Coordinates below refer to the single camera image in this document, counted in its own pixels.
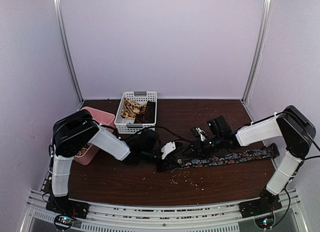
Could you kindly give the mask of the navy floral patterned tie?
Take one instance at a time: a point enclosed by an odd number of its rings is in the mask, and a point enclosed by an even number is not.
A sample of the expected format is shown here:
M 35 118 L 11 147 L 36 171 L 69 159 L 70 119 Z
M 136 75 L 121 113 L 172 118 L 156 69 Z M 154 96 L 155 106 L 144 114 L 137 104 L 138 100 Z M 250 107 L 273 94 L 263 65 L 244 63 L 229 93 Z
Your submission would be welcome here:
M 229 164 L 245 163 L 253 160 L 261 160 L 265 158 L 277 158 L 279 157 L 279 150 L 275 143 L 270 146 L 262 147 L 259 149 L 246 149 L 236 152 L 231 152 L 223 156 L 213 155 L 206 159 L 179 159 L 179 166 L 172 168 L 172 170 L 180 170 L 187 168 L 201 168 L 222 166 Z

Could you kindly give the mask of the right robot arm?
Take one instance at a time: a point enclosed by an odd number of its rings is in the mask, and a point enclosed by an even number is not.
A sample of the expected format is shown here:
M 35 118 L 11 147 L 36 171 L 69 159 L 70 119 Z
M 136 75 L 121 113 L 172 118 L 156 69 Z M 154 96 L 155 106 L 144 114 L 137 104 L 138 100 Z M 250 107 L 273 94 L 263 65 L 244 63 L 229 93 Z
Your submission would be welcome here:
M 213 137 L 207 138 L 200 128 L 192 128 L 195 140 L 183 152 L 194 158 L 208 158 L 220 149 L 239 149 L 263 140 L 281 137 L 286 152 L 275 173 L 260 193 L 256 208 L 268 212 L 276 203 L 278 194 L 294 178 L 315 145 L 315 126 L 295 106 L 289 105 L 282 112 L 246 124 L 232 131 L 220 115 L 207 122 Z

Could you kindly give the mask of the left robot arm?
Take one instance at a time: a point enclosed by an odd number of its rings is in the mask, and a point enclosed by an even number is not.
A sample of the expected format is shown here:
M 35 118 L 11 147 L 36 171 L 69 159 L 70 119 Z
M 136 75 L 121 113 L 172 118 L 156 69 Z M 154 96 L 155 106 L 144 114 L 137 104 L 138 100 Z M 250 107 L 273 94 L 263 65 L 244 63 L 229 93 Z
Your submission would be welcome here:
M 69 200 L 69 176 L 74 157 L 87 145 L 103 150 L 126 165 L 137 165 L 141 160 L 154 162 L 158 171 L 179 166 L 175 153 L 182 148 L 178 142 L 168 142 L 155 149 L 160 139 L 153 128 L 143 128 L 136 139 L 121 139 L 115 129 L 93 119 L 88 110 L 77 111 L 53 126 L 49 145 L 50 201 L 61 214 L 72 209 Z

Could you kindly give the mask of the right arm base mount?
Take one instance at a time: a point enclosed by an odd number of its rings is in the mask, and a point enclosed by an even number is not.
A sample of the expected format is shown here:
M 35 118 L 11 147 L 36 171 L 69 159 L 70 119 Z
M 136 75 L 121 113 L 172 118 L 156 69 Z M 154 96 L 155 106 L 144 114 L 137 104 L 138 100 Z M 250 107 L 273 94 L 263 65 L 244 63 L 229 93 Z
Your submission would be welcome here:
M 258 198 L 241 202 L 238 206 L 242 218 L 248 218 L 265 213 L 271 213 L 275 210 L 281 209 L 282 203 L 280 202 L 279 197 L 276 196 L 275 200 L 272 202 L 270 202 L 267 198 Z

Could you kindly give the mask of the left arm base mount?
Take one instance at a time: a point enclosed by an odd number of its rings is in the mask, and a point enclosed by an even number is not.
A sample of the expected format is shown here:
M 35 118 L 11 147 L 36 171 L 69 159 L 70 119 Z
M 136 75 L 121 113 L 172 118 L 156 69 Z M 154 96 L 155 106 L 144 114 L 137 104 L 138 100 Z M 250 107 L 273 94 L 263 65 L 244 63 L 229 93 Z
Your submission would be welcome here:
M 45 208 L 46 210 L 64 214 L 68 217 L 86 219 L 89 206 L 86 202 L 70 200 L 67 196 L 50 196 Z

